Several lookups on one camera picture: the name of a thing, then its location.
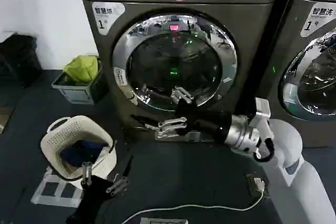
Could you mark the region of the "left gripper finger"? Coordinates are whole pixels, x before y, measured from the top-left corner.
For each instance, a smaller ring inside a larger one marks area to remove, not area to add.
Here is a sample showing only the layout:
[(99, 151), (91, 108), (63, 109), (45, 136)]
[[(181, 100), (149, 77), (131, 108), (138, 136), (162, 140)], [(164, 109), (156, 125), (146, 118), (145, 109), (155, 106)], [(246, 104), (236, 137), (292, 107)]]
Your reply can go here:
[(131, 170), (132, 161), (133, 161), (133, 156), (129, 158), (128, 163), (122, 173), (122, 177), (106, 189), (106, 193), (110, 197), (115, 197), (118, 193), (124, 192), (126, 190), (130, 182), (128, 175)]
[(92, 162), (83, 162), (81, 184), (85, 186), (90, 186), (92, 184), (91, 176), (92, 176)]

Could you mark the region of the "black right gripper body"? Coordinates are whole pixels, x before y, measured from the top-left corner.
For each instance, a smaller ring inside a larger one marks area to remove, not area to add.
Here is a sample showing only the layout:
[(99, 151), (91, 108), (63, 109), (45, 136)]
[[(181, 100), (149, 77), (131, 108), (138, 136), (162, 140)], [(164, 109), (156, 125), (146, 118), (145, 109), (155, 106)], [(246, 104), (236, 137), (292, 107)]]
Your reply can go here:
[(185, 117), (186, 128), (177, 129), (178, 135), (186, 135), (190, 131), (197, 131), (212, 137), (215, 143), (224, 143), (228, 137), (232, 124), (232, 114), (228, 112), (202, 109), (196, 103), (179, 102), (175, 116)]

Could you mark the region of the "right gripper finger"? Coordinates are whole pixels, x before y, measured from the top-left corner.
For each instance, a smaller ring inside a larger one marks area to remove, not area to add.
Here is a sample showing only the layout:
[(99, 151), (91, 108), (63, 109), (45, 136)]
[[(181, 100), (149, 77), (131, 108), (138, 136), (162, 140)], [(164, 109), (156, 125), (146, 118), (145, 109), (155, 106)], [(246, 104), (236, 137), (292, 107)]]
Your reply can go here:
[(180, 100), (184, 100), (187, 104), (191, 104), (194, 99), (188, 91), (179, 86), (175, 86), (172, 89), (171, 98), (176, 104), (178, 104)]
[(166, 133), (187, 127), (187, 118), (174, 118), (165, 121), (157, 121), (152, 118), (140, 115), (131, 115), (133, 119), (143, 124), (146, 128), (158, 133)]

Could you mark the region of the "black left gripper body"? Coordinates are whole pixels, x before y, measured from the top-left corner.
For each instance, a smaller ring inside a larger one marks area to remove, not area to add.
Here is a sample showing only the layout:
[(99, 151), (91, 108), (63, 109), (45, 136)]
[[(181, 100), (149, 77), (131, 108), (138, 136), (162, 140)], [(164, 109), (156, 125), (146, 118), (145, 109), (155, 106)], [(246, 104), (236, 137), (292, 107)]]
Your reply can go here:
[(83, 186), (83, 197), (78, 208), (66, 219), (66, 223), (94, 223), (102, 204), (110, 199), (106, 190), (112, 182), (92, 178), (90, 186)]

